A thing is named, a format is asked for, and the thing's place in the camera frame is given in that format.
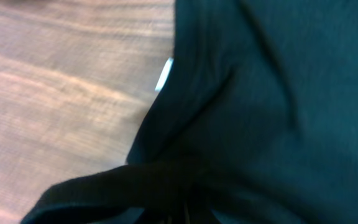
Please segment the black t-shirt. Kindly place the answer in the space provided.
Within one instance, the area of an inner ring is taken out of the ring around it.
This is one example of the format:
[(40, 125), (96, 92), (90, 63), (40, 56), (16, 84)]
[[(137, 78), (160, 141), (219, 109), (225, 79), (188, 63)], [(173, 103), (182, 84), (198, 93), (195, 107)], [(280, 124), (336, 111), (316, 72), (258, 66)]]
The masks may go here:
[(126, 165), (23, 222), (358, 223), (358, 0), (177, 1)]

